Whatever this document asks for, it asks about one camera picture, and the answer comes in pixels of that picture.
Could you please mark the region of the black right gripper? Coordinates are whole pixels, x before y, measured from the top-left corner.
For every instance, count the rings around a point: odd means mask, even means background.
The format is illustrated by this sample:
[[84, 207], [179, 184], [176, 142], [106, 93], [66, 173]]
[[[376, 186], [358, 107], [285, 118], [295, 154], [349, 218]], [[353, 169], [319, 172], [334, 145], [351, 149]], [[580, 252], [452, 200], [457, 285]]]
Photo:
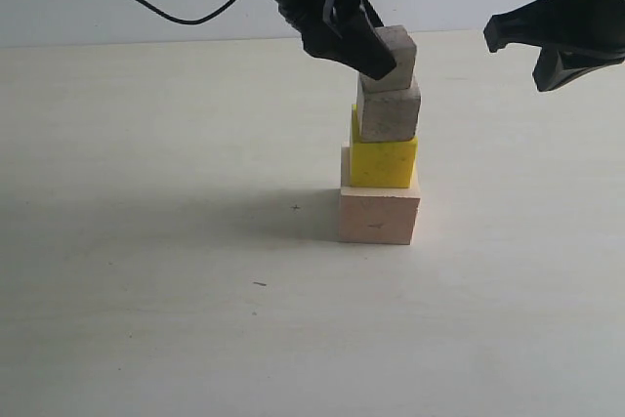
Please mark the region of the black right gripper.
[[536, 0], [492, 16], [483, 36], [491, 53], [509, 44], [542, 47], [532, 77], [539, 92], [551, 92], [624, 62], [624, 1]]

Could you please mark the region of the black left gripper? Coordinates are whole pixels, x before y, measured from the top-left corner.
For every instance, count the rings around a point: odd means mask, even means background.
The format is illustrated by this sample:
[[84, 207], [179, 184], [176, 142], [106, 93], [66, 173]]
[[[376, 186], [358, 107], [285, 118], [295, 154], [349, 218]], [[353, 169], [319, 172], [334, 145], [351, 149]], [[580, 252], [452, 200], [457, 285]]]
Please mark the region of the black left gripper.
[[396, 59], [376, 31], [382, 25], [368, 0], [274, 0], [301, 36], [304, 50], [374, 80], [396, 68]]

